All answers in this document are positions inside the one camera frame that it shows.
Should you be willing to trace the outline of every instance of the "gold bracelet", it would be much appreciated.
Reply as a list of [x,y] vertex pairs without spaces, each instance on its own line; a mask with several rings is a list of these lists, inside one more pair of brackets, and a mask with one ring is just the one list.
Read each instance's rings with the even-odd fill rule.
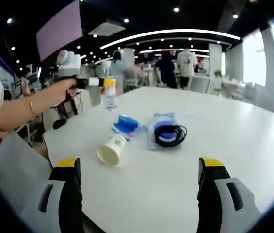
[[30,98],[30,108],[31,108],[31,111],[32,111],[33,115],[35,116],[35,113],[34,113],[34,110],[33,110],[33,107],[32,107],[32,98]]

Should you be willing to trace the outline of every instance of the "paper cup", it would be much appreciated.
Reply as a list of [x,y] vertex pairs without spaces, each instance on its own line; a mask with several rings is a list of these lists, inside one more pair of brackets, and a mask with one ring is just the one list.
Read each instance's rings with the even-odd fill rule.
[[98,158],[108,166],[117,165],[125,144],[126,139],[122,135],[113,136],[97,149]]

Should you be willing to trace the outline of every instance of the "white round table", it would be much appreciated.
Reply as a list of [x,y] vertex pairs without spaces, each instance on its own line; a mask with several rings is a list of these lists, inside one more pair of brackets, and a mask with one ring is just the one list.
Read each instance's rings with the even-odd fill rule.
[[107,167],[96,150],[114,133],[99,105],[44,134],[49,158],[81,159],[83,212],[107,233],[187,233],[198,226],[198,159],[224,163],[255,195],[260,211],[274,203],[274,113],[213,95],[143,87],[118,98],[120,113],[148,124],[175,112],[188,135],[179,150],[150,151],[147,135],[128,142]]

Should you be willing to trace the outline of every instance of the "screen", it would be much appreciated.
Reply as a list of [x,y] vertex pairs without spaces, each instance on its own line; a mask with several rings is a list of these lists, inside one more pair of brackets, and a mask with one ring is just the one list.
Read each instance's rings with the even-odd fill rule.
[[83,37],[79,1],[66,6],[36,34],[40,61],[72,41]]

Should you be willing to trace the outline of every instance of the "ceiling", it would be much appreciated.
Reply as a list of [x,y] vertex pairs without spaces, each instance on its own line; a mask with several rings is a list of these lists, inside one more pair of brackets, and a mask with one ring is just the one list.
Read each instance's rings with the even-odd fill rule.
[[[1,8],[4,20],[12,18],[13,22],[6,24],[0,33],[0,55],[18,76],[23,75],[23,71],[19,70],[21,67],[30,63],[40,65],[35,35],[52,16],[72,0],[56,1],[52,4],[42,4],[41,1],[30,4],[27,4],[27,1],[22,2],[24,3],[17,1],[15,5],[10,3],[6,8]],[[175,7],[179,8],[179,12],[174,12]],[[80,2],[80,12],[83,38],[65,46],[64,49],[72,50],[81,56],[86,54],[87,57],[82,63],[104,59],[118,47],[123,48],[128,44],[132,44],[129,47],[136,49],[135,53],[148,50],[149,47],[170,48],[170,45],[173,45],[173,48],[190,48],[193,45],[194,49],[208,49],[209,41],[183,39],[188,37],[212,39],[234,46],[241,41],[211,34],[166,33],[100,49],[101,46],[124,37],[166,29],[213,30],[243,38],[254,29],[265,27],[269,18],[263,8],[258,4],[249,3],[249,0],[138,0],[133,3],[127,0],[84,0]],[[233,18],[234,13],[239,15],[238,19]],[[106,19],[116,21],[126,29],[109,37],[93,38],[88,34]],[[225,44],[222,46],[223,50],[230,47]]]

